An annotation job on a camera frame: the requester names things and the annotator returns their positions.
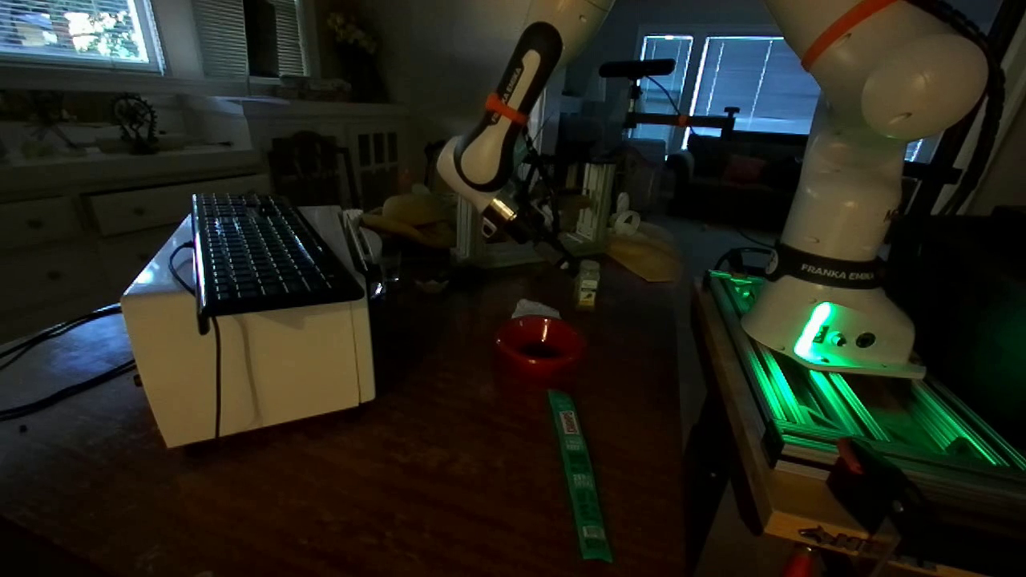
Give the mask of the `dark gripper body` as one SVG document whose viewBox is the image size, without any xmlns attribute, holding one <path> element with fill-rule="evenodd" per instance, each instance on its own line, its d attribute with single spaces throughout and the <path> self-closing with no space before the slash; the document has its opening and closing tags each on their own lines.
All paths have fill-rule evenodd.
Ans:
<svg viewBox="0 0 1026 577">
<path fill-rule="evenodd" d="M 550 244 L 551 227 L 533 208 L 533 203 L 520 190 L 498 190 L 484 194 L 482 217 L 494 233 L 508 233 L 520 244 Z"/>
</svg>

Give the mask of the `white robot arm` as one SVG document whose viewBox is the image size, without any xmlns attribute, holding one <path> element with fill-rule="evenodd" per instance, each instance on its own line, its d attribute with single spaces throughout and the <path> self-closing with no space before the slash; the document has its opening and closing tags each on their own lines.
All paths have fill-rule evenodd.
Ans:
<svg viewBox="0 0 1026 577">
<path fill-rule="evenodd" d="M 503 200 L 518 143 L 551 75 L 617 0 L 533 0 L 533 16 L 482 123 L 443 143 L 441 175 L 509 233 L 538 227 Z M 752 341 L 807 367 L 916 377 L 914 319 L 879 281 L 900 205 L 906 147 L 962 123 L 1000 88 L 984 38 L 947 0 L 767 0 L 818 79 L 800 192 L 767 285 L 740 317 Z"/>
</svg>

